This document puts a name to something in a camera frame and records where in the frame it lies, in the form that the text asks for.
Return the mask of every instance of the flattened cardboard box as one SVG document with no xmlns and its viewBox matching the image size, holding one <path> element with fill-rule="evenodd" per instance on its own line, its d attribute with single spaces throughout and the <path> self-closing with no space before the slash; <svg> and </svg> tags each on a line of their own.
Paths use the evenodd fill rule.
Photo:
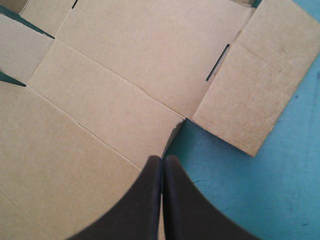
<svg viewBox="0 0 320 240">
<path fill-rule="evenodd" d="M 184 117 L 254 155 L 320 43 L 319 24 L 291 0 L 262 3 L 243 30 L 252 9 L 227 0 L 51 1 L 49 16 L 63 8 L 50 20 L 57 39 L 29 86 L 0 82 L 0 188 L 62 239 L 107 211 Z"/>
</svg>

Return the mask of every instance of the cardboard edge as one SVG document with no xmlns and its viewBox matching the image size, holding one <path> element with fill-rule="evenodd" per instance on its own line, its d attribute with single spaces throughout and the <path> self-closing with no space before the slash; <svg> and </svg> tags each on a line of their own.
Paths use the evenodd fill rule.
<svg viewBox="0 0 320 240">
<path fill-rule="evenodd" d="M 172 132 L 165 144 L 165 147 L 164 147 L 164 150 L 163 150 L 163 153 L 161 155 L 161 158 L 163 159 L 164 156 L 166 155 L 166 152 L 168 150 L 168 148 L 170 147 L 171 143 L 173 142 L 173 140 L 175 139 L 176 135 L 178 134 L 180 128 L 182 127 L 182 125 L 184 124 L 184 122 L 186 121 L 186 119 L 183 119 L 181 122 L 179 122 L 174 129 L 172 129 Z"/>
</svg>

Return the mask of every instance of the teal floor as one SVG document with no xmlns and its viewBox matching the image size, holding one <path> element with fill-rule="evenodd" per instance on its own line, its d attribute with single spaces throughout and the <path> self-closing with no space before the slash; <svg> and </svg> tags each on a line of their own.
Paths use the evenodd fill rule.
<svg viewBox="0 0 320 240">
<path fill-rule="evenodd" d="M 320 0 L 295 0 L 320 22 Z M 186 121 L 168 154 L 233 221 L 268 240 L 320 239 L 320 56 L 258 155 Z"/>
</svg>

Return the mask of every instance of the cardboard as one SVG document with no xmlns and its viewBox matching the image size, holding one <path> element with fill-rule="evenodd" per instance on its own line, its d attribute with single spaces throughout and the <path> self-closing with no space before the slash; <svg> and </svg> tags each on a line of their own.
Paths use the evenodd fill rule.
<svg viewBox="0 0 320 240">
<path fill-rule="evenodd" d="M 52 39 L 0 15 L 0 68 L 32 75 L 27 88 L 0 82 L 0 218 L 24 225 L 0 239 L 80 231 L 186 117 L 257 153 L 320 50 L 320 25 L 291 0 L 262 1 L 250 21 L 251 1 L 236 1 L 30 0 L 22 16 L 57 35 L 48 51 Z"/>
<path fill-rule="evenodd" d="M 138 176 L 32 89 L 0 82 L 0 102 L 0 190 L 7 196 L 0 194 L 0 226 L 7 226 L 0 239 L 46 239 L 42 232 L 66 239 L 108 211 Z"/>
<path fill-rule="evenodd" d="M 0 14 L 0 71 L 27 83 L 53 39 Z"/>
<path fill-rule="evenodd" d="M 29 0 L 21 17 L 55 37 L 75 0 Z"/>
<path fill-rule="evenodd" d="M 142 168 L 183 118 L 140 88 L 55 40 L 29 85 Z"/>
<path fill-rule="evenodd" d="M 6 195 L 0 191 L 0 237 L 3 240 L 49 240 Z"/>
<path fill-rule="evenodd" d="M 193 121 L 255 156 L 320 51 L 320 24 L 264 0 L 231 46 Z"/>
<path fill-rule="evenodd" d="M 0 0 L 0 5 L 19 14 L 27 4 L 28 0 Z"/>
<path fill-rule="evenodd" d="M 190 118 L 251 13 L 229 0 L 83 0 L 57 38 Z"/>
</svg>

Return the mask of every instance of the cut slit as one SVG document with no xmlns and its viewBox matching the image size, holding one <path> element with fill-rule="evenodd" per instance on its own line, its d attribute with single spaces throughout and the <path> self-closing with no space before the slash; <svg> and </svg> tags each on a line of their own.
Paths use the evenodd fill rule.
<svg viewBox="0 0 320 240">
<path fill-rule="evenodd" d="M 225 59 L 228 51 L 230 48 L 230 44 L 227 44 L 222 52 L 222 54 L 220 55 L 218 61 L 216 61 L 214 67 L 212 68 L 211 72 L 209 73 L 208 77 L 206 78 L 206 82 L 209 81 L 209 79 L 211 78 L 212 75 L 216 74 L 216 72 L 218 71 L 219 67 L 221 66 L 221 63 L 223 62 L 223 60 Z"/>
<path fill-rule="evenodd" d="M 74 1 L 74 3 L 73 3 L 73 5 L 72 5 L 71 9 L 74 9 L 74 8 L 75 8 L 75 6 L 76 6 L 77 2 L 78 2 L 78 0 L 75 0 L 75 1 Z"/>
</svg>

